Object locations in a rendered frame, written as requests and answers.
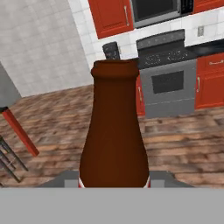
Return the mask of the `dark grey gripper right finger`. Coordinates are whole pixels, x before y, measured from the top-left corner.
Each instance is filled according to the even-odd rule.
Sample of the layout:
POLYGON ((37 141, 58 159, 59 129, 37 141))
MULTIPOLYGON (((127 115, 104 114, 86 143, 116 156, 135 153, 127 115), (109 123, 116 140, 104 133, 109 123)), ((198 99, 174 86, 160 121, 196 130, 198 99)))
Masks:
POLYGON ((150 188, 192 188, 191 185, 178 181, 169 171, 150 171, 150 188))

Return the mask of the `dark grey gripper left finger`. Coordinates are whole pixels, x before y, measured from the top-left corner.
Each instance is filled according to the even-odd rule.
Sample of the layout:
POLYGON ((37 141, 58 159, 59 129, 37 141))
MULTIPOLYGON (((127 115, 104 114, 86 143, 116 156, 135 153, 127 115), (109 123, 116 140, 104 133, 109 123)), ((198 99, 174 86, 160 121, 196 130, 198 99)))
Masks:
POLYGON ((40 187, 49 188, 77 188, 79 172, 78 171, 63 171, 55 178, 41 184, 40 187))

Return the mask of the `brown soda bottle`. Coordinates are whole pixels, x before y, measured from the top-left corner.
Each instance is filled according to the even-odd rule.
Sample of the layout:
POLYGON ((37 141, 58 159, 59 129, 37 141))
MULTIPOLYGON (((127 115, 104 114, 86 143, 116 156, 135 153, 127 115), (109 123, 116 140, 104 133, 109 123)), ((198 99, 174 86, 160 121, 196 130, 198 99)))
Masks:
POLYGON ((135 59, 97 60, 91 69, 94 100, 80 158, 79 185, 140 187, 150 183, 136 106, 135 59))

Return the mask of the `red counter edge panel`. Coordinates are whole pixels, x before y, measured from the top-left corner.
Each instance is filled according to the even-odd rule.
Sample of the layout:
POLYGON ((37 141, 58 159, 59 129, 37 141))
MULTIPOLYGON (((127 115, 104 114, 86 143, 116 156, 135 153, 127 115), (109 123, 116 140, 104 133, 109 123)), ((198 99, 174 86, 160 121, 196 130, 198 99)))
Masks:
POLYGON ((28 137, 25 130, 22 128, 16 117, 12 114, 11 110, 8 107, 0 108, 0 113, 3 115, 7 123, 12 127, 14 132, 17 134, 19 139, 23 142, 27 150, 36 157, 39 154, 38 149, 28 137))

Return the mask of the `black metal stool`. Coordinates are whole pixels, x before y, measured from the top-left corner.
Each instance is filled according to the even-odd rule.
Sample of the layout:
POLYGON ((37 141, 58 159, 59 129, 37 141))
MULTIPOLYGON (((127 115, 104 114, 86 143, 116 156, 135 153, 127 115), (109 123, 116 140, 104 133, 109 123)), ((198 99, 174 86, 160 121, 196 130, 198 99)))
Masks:
POLYGON ((16 170, 14 162, 17 162, 25 171, 28 172, 28 168, 25 166, 23 161, 0 135, 0 168, 4 169, 17 183, 20 183, 21 179, 14 173, 16 170))

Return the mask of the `narrow red base cupboard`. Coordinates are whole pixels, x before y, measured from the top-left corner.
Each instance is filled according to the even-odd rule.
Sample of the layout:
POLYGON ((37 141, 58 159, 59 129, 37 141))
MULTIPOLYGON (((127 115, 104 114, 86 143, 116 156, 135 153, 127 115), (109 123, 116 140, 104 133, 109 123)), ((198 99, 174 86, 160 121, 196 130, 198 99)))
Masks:
POLYGON ((142 91, 140 76, 137 76, 136 78, 136 112, 138 116, 145 115, 144 95, 142 91))

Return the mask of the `grey oven with black hob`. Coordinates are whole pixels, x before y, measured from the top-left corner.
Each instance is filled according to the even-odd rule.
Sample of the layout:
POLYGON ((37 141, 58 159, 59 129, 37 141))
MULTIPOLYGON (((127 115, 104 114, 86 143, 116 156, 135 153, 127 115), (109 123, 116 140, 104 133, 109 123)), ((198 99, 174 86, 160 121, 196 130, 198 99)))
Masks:
POLYGON ((158 118, 194 111, 196 56, 185 48, 183 29, 136 42, 145 116, 158 118))

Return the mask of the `red base cupboard run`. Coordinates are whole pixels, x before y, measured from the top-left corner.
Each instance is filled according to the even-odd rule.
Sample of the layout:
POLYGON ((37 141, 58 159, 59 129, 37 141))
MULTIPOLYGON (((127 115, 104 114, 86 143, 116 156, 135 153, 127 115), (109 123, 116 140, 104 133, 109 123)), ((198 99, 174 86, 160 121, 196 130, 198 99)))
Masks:
POLYGON ((195 108, 224 106, 224 52, 197 59, 195 108))

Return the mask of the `black coffee machine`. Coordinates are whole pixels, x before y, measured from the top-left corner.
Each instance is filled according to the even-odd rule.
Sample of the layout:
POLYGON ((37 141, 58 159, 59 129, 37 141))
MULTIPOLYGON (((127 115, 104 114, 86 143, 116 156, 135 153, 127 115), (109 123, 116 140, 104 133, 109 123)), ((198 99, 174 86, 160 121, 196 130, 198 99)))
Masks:
POLYGON ((102 50, 103 50, 107 60, 119 60, 120 59, 118 44, 115 41, 103 45, 102 50))

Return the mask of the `grey microwave oven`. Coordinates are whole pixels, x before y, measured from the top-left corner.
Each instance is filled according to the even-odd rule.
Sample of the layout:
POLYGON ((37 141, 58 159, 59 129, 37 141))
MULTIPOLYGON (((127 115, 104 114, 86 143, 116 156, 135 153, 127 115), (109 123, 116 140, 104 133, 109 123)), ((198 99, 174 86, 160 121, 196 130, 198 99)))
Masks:
POLYGON ((193 12, 194 0, 129 0, 134 27, 139 29, 193 12))

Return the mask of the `red wall cupboard run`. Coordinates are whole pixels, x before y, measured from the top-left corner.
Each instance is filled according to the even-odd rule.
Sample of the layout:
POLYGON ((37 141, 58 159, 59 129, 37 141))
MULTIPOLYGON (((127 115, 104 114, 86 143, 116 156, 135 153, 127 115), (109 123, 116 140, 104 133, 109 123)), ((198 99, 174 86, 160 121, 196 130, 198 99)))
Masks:
POLYGON ((98 39, 134 29, 130 0, 88 0, 98 39))
POLYGON ((194 0, 193 14, 224 6, 224 0, 194 0))

